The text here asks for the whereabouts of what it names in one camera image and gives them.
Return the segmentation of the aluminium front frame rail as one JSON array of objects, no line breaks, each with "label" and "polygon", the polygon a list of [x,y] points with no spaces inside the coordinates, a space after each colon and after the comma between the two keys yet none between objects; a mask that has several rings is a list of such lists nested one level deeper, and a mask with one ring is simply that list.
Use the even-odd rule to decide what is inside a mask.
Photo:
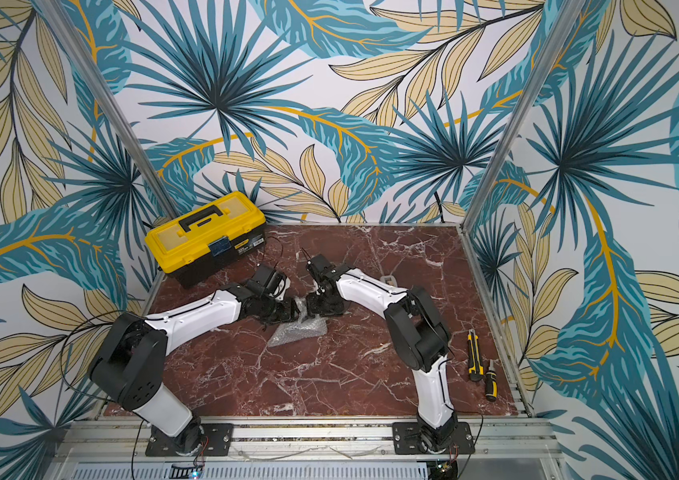
[{"label": "aluminium front frame rail", "polygon": [[459,479],[571,479],[551,422],[525,416],[467,416],[461,441],[419,453],[396,434],[398,417],[209,417],[225,426],[203,457],[171,456],[130,417],[75,423],[48,479],[427,479],[453,466]]}]

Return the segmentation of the white tape dispenser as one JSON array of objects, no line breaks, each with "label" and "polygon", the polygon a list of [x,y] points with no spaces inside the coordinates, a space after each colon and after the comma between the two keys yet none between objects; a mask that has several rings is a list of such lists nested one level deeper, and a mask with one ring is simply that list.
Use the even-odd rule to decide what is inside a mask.
[{"label": "white tape dispenser", "polygon": [[397,284],[397,280],[395,279],[395,276],[393,276],[393,275],[383,275],[383,276],[381,276],[381,278],[379,278],[379,280],[381,280],[381,282],[383,282],[383,283],[385,283],[389,286],[393,286],[393,287],[399,286],[399,284]]}]

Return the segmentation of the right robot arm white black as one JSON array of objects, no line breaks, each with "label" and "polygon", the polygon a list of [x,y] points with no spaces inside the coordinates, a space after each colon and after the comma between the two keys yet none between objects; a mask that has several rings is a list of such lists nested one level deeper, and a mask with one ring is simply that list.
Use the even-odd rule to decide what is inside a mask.
[{"label": "right robot arm white black", "polygon": [[316,287],[306,298],[310,315],[341,316],[356,303],[385,320],[395,352],[415,378],[419,446],[431,453],[447,449],[457,429],[447,385],[451,334],[431,296],[421,286],[391,286],[322,255],[308,260],[306,270]]}]

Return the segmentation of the yellow black toolbox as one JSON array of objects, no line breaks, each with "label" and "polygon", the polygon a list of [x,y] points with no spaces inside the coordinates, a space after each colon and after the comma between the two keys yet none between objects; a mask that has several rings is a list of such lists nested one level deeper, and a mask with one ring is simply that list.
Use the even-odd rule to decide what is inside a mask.
[{"label": "yellow black toolbox", "polygon": [[264,243],[265,216],[240,192],[227,194],[147,233],[160,269],[190,289]]}]

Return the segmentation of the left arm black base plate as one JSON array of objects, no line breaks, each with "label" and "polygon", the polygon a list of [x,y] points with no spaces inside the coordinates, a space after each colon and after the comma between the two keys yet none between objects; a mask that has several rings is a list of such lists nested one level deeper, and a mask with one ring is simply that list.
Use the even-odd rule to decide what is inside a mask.
[{"label": "left arm black base plate", "polygon": [[232,423],[190,422],[176,437],[170,437],[152,426],[145,455],[147,457],[200,456],[225,457],[228,455],[234,425]]}]

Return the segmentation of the left aluminium corner post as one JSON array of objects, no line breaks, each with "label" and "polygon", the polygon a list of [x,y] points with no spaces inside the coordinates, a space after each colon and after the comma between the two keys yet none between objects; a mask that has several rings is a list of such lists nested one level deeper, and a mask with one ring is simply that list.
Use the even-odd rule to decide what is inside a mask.
[{"label": "left aluminium corner post", "polygon": [[179,216],[173,201],[160,184],[157,173],[143,150],[138,138],[129,125],[111,93],[109,86],[101,74],[95,61],[86,51],[82,37],[74,30],[70,17],[59,1],[37,1],[40,13],[49,22],[50,28],[61,46],[68,54],[72,64],[90,89],[93,99],[98,102],[102,113],[109,120],[111,127],[140,171],[145,183],[152,190],[161,210],[170,218]]}]

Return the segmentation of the aluminium corner post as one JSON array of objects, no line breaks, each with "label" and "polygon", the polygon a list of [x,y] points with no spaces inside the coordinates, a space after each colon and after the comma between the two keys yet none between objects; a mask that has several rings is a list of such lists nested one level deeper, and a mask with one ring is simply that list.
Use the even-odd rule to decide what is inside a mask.
[{"label": "aluminium corner post", "polygon": [[583,8],[583,0],[579,1],[565,1],[561,5],[561,11],[559,11],[559,16],[557,16],[557,21],[553,24],[551,28],[551,34],[543,43],[541,47],[541,56],[539,56],[539,61],[535,64],[535,68],[531,69],[529,72],[529,78],[527,78],[527,84],[525,84],[525,89],[521,91],[519,95],[519,101],[513,109],[513,114],[509,117],[507,121],[507,126],[505,126],[505,131],[503,131],[503,137],[497,143],[497,148],[493,152],[493,157],[483,173],[483,178],[481,178],[481,184],[479,188],[475,191],[473,195],[473,200],[471,200],[471,208],[467,210],[467,215],[465,215],[465,220],[463,220],[463,225],[461,229],[465,237],[469,237],[469,233],[473,230],[473,227],[477,225],[477,219],[479,219],[479,213],[481,213],[481,208],[483,204],[487,202],[487,198],[491,195],[491,189],[493,189],[493,184],[497,181],[499,173],[501,173],[501,167],[503,167],[503,161],[505,157],[511,151],[511,145],[519,133],[519,128],[525,120],[525,116],[529,114],[531,108],[533,108],[533,103],[537,100],[545,80],[547,80],[547,75],[553,70],[553,65],[555,65],[555,60],[557,60],[557,54],[561,51],[561,48],[565,46],[565,41],[567,41],[567,35],[571,32],[571,28],[575,25],[575,20],[577,20],[577,15],[581,12]]},{"label": "aluminium corner post", "polygon": [[102,113],[109,120],[111,127],[140,171],[145,183],[152,190],[161,210],[170,218],[179,216],[173,201],[160,184],[157,173],[143,150],[138,138],[129,125],[111,93],[109,86],[101,74],[95,61],[86,51],[82,37],[74,30],[70,17],[59,1],[37,1],[40,13],[49,22],[50,28],[61,46],[68,54],[72,64],[90,89],[93,99],[98,102]]}]

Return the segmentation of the yellow black screwdriver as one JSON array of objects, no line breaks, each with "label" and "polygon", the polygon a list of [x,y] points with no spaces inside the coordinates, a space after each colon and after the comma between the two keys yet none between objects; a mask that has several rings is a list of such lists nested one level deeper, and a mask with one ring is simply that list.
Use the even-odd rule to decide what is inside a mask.
[{"label": "yellow black screwdriver", "polygon": [[489,360],[485,367],[485,398],[489,402],[497,401],[497,370],[493,360]]}]

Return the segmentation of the clear bubble wrap sheet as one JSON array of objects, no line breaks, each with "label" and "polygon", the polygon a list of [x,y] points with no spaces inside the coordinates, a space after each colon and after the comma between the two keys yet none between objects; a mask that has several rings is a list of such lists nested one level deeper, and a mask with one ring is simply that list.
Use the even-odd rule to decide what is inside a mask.
[{"label": "clear bubble wrap sheet", "polygon": [[296,319],[293,322],[279,324],[267,341],[268,347],[281,346],[327,334],[325,317],[308,313],[304,298],[295,297],[293,301],[296,307]]}]

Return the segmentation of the right aluminium corner post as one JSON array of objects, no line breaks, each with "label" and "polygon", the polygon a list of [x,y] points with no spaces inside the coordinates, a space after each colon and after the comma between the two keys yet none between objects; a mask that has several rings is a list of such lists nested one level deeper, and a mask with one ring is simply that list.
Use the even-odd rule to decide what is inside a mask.
[{"label": "right aluminium corner post", "polygon": [[507,126],[505,126],[505,131],[503,131],[503,137],[497,143],[497,148],[493,152],[493,157],[483,173],[483,178],[481,178],[481,184],[479,188],[475,191],[473,195],[473,200],[471,200],[471,208],[467,210],[467,215],[465,215],[465,220],[463,220],[463,225],[461,229],[465,237],[469,237],[469,233],[473,230],[473,227],[477,225],[477,219],[479,219],[479,213],[481,213],[481,208],[483,204],[487,202],[487,198],[491,195],[491,189],[493,189],[493,184],[497,181],[499,173],[501,173],[501,167],[503,167],[503,161],[505,157],[511,151],[511,145],[519,133],[519,128],[525,120],[525,116],[529,114],[531,108],[533,108],[533,103],[537,100],[545,80],[547,80],[547,75],[553,70],[553,65],[555,65],[555,60],[557,60],[557,54],[561,51],[561,48],[565,46],[565,41],[567,41],[567,35],[571,32],[571,28],[575,25],[575,20],[577,20],[577,15],[581,12],[583,8],[583,0],[579,1],[565,1],[561,5],[561,11],[559,11],[559,16],[557,16],[557,21],[553,24],[551,28],[551,34],[543,43],[541,47],[541,56],[539,56],[539,61],[535,64],[535,68],[531,69],[529,72],[529,78],[527,78],[527,84],[525,84],[525,89],[521,91],[519,95],[519,101],[513,109],[513,114],[509,117],[507,121]]}]

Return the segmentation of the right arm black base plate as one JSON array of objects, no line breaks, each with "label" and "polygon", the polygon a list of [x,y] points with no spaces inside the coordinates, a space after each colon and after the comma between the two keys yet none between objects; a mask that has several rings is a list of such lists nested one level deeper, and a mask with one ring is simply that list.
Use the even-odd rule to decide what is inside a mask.
[{"label": "right arm black base plate", "polygon": [[437,429],[419,422],[395,422],[391,428],[397,455],[475,453],[475,436],[467,422],[453,422]]}]

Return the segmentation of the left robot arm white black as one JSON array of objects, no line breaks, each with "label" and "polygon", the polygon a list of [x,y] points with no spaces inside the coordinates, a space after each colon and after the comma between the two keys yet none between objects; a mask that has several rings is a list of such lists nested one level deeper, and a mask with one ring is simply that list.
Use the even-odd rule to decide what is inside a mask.
[{"label": "left robot arm white black", "polygon": [[252,317],[279,325],[301,320],[301,300],[277,291],[231,284],[195,302],[141,317],[118,316],[90,362],[88,377],[124,410],[145,420],[172,442],[180,456],[205,444],[197,415],[163,383],[165,359],[183,344],[228,324]]}]

